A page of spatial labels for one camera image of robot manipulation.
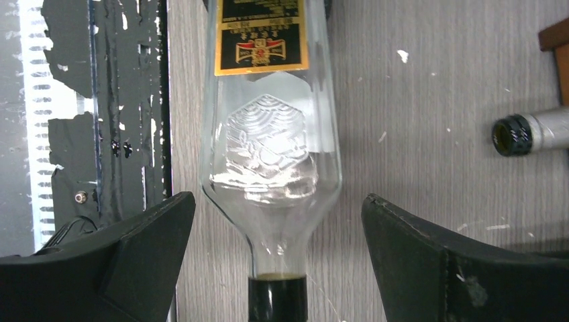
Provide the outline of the clear bottle black cap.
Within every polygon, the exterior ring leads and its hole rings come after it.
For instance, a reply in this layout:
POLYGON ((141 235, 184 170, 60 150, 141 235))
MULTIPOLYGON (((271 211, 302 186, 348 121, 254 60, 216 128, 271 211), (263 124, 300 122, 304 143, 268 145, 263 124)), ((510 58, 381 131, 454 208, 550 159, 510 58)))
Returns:
POLYGON ((206 1, 205 196, 250 249, 250 321, 307 321, 306 252, 342 166, 331 1, 206 1))

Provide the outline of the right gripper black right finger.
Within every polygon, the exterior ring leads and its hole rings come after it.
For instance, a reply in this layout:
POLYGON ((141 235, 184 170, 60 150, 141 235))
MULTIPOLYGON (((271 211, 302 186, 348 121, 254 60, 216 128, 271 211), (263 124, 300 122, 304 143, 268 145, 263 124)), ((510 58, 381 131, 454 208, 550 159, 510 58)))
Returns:
POLYGON ((485 244, 375 194, 361 216, 389 321, 568 320, 567 252, 485 244))

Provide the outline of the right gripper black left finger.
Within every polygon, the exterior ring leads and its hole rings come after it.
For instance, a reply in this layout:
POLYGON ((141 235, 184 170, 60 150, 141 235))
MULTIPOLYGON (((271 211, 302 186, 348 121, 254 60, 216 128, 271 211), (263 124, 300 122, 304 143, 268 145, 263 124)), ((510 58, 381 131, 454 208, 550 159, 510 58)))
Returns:
POLYGON ((1 259, 2 321, 165 321, 191 233, 181 192, 31 256, 1 259))

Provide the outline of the brown wooden wine rack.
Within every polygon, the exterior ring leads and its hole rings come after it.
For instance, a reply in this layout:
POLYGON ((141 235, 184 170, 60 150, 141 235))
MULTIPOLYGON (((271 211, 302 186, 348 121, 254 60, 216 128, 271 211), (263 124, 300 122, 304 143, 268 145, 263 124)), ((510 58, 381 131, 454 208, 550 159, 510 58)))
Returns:
POLYGON ((554 54, 560 101, 568 106, 568 18, 546 27, 538 33, 538 38, 540 50, 554 54))

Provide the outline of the brown bottle gold cap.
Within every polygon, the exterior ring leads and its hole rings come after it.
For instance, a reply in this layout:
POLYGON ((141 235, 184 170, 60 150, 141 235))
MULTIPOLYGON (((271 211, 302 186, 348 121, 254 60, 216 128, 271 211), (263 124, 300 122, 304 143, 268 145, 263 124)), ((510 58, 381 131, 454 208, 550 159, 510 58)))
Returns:
POLYGON ((504 157, 568 149, 568 107, 513 114, 494 122, 493 146, 504 157))

